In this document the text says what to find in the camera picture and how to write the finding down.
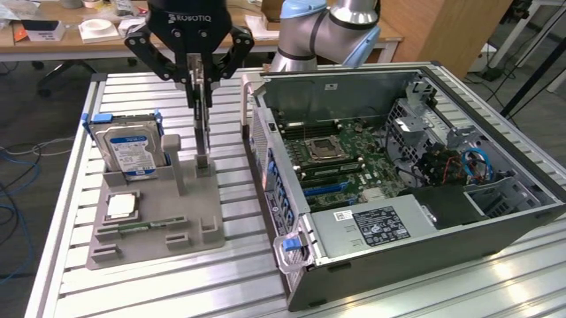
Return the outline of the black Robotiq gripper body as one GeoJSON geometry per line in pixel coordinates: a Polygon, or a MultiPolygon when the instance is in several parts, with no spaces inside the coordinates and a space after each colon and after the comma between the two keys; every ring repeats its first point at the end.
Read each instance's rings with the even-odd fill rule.
{"type": "Polygon", "coordinates": [[[201,62],[209,64],[232,27],[227,2],[149,1],[145,26],[170,51],[182,56],[199,54],[201,62]]]}

